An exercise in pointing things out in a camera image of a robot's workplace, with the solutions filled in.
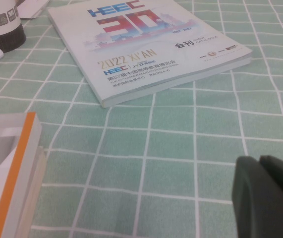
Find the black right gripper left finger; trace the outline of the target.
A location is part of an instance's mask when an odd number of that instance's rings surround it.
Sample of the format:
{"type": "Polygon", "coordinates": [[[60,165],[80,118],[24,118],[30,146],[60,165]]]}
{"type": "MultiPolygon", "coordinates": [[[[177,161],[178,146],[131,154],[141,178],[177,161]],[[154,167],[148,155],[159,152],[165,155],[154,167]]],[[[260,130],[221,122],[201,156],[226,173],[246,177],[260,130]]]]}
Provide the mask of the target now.
{"type": "Polygon", "coordinates": [[[261,237],[260,205],[263,202],[264,182],[270,177],[253,157],[240,156],[236,160],[232,186],[232,203],[239,238],[261,237]]]}

